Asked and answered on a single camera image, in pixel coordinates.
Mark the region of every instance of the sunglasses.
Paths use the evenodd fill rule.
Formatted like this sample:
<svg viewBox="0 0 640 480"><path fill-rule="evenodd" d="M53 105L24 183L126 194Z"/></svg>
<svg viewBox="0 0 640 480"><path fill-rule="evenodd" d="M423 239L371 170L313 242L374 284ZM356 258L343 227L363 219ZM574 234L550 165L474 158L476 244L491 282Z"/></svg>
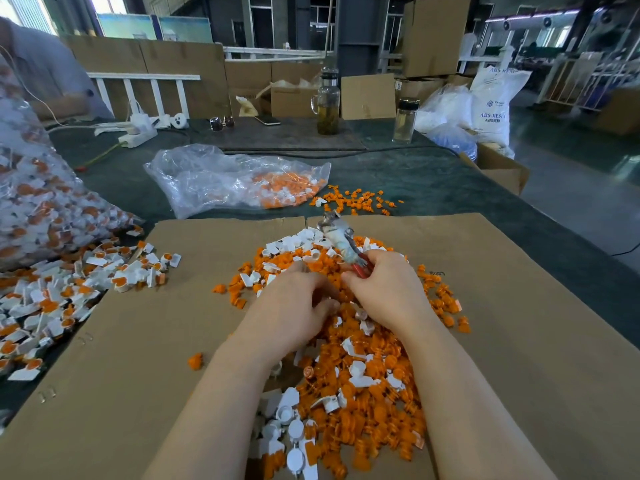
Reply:
<svg viewBox="0 0 640 480"><path fill-rule="evenodd" d="M209 126L211 126L211 131L222 131L222 129L226 126L227 128L233 128L236 126L236 122L233 117L225 116L224 118L212 118L209 120Z"/></svg>

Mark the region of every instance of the forearm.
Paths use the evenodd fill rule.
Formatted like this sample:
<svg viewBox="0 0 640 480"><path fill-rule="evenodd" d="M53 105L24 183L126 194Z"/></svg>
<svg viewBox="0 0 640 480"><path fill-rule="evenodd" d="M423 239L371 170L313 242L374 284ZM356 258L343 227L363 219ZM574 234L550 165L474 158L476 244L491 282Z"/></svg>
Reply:
<svg viewBox="0 0 640 480"><path fill-rule="evenodd" d="M471 357L431 310L401 335L442 480L519 480L556 476Z"/></svg>
<svg viewBox="0 0 640 480"><path fill-rule="evenodd" d="M56 99L45 101L31 101L31 108L41 121L52 120L51 112L57 119L70 118L71 116L83 116L89 113L89 103L85 94L69 94Z"/></svg>
<svg viewBox="0 0 640 480"><path fill-rule="evenodd" d="M234 336L222 344L144 479L244 478L253 418L268 375L265 361Z"/></svg>

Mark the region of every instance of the hand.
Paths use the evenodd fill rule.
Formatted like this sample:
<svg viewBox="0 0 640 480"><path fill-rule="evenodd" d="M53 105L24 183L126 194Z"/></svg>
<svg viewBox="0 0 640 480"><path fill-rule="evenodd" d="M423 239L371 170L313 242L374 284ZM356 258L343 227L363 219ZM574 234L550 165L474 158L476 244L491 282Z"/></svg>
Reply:
<svg viewBox="0 0 640 480"><path fill-rule="evenodd" d="M371 276L363 280L347 271L342 274L342 282L373 320L397 334L411 333L421 319L437 320L420 278L403 256L383 250L366 254L375 265Z"/></svg>
<svg viewBox="0 0 640 480"><path fill-rule="evenodd" d="M242 338L270 367L306 344L325 318L337 313L340 302L331 298L338 298L338 291L327 277L297 261L264 288L233 337Z"/></svg>

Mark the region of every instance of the person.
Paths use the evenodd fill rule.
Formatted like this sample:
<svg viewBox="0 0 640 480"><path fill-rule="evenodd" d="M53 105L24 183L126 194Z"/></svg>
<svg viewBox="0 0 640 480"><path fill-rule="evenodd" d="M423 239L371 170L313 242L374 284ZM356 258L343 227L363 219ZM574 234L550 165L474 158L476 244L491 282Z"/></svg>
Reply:
<svg viewBox="0 0 640 480"><path fill-rule="evenodd" d="M16 73L40 120L52 120L52 112L59 120L113 119L89 75L58 37L0 17L0 55Z"/></svg>
<svg viewBox="0 0 640 480"><path fill-rule="evenodd" d="M432 311L400 254L372 250L372 275L342 280L361 306L402 341L442 480L555 480L471 357ZM307 343L338 310L326 277L293 263L215 352L145 480L242 479L253 418L273 364ZM315 307L312 297L326 298Z"/></svg>

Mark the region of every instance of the power strip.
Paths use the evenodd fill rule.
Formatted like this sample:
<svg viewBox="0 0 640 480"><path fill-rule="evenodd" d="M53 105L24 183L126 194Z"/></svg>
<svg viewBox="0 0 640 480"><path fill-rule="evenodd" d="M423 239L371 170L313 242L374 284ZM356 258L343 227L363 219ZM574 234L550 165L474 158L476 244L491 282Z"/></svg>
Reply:
<svg viewBox="0 0 640 480"><path fill-rule="evenodd" d="M135 148L143 143L148 142L151 138L156 137L158 131L153 128L151 130L144 131L139 134L125 134L118 138L118 141L122 143L124 148Z"/></svg>

